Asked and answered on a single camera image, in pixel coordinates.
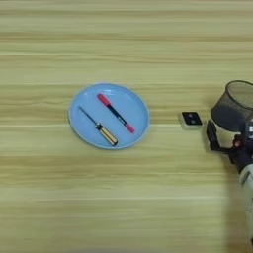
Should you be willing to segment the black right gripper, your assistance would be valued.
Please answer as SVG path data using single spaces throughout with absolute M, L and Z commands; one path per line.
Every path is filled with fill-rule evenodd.
M 227 154 L 230 149 L 221 147 L 218 142 L 216 127 L 214 122 L 208 120 L 206 129 L 207 138 L 209 140 L 210 149 L 216 152 Z M 253 163 L 253 133 L 245 131 L 237 134 L 233 140 L 232 151 L 229 153 L 229 158 L 232 164 L 237 168 L 238 173 Z

